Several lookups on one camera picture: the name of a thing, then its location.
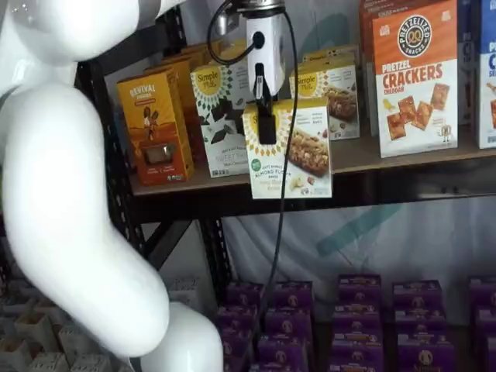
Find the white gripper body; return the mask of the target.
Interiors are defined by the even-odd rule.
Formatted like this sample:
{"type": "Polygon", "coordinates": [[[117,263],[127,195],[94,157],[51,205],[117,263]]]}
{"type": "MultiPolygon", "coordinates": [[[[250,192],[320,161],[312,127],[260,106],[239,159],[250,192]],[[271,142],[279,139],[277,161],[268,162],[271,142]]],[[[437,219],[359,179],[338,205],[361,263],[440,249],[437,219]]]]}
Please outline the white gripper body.
{"type": "Polygon", "coordinates": [[[282,14],[246,21],[246,39],[255,45],[247,56],[249,83],[254,97],[274,97],[283,86],[283,21],[282,14]]]}

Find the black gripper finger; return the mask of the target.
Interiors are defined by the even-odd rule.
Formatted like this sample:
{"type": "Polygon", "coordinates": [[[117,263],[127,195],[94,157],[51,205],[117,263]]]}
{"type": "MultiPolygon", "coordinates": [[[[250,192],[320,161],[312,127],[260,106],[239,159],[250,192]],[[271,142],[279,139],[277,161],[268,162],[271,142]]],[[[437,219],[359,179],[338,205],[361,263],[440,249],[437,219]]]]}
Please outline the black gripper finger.
{"type": "Polygon", "coordinates": [[[276,143],[275,118],[272,112],[273,101],[265,79],[263,64],[255,64],[253,94],[257,105],[259,142],[276,143]]]}

